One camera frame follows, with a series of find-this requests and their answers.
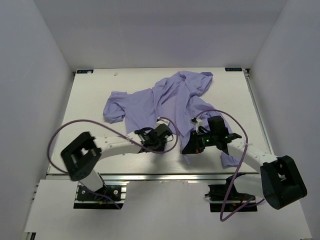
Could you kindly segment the lilac zip-up jacket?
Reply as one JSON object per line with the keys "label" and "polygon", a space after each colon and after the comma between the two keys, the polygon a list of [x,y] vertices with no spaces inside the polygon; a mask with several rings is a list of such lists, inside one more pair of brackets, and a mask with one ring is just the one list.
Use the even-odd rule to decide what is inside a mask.
{"label": "lilac zip-up jacket", "polygon": [[152,88],[134,93],[113,91],[106,101],[102,116],[110,124],[125,122],[127,133],[154,127],[159,117],[174,123],[169,127],[180,139],[183,150],[195,129],[192,118],[199,116],[208,129],[207,119],[220,116],[215,108],[201,99],[213,82],[211,72],[179,71],[158,81]]}

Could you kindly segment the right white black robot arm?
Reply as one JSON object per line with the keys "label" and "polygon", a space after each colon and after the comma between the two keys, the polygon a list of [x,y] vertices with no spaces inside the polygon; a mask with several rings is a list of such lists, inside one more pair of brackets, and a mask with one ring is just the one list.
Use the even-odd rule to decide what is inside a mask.
{"label": "right white black robot arm", "polygon": [[240,196],[260,197],[276,210],[307,196],[308,191],[295,161],[288,155],[276,156],[246,143],[237,133],[230,133],[221,116],[208,118],[208,128],[203,121],[193,118],[189,142],[184,155],[200,154],[214,146],[227,157],[243,160],[256,175],[238,172],[226,179],[225,193],[236,200]]}

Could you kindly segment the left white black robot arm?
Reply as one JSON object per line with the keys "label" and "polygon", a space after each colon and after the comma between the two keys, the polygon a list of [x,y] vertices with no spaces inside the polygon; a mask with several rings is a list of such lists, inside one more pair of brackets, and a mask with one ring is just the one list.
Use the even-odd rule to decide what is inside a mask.
{"label": "left white black robot arm", "polygon": [[129,133],[124,138],[94,137],[90,132],[81,133],[60,153],[73,182],[80,182],[94,199],[110,196],[100,174],[94,170],[98,161],[125,154],[140,154],[165,150],[168,138],[173,135],[167,124],[155,129],[145,127]]}

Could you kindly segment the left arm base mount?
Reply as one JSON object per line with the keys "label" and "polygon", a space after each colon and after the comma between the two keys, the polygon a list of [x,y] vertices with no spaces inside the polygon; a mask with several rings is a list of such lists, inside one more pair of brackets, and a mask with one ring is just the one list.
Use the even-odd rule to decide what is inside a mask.
{"label": "left arm base mount", "polygon": [[79,183],[74,198],[74,209],[120,210],[126,199],[128,182],[106,181],[102,189],[95,192]]}

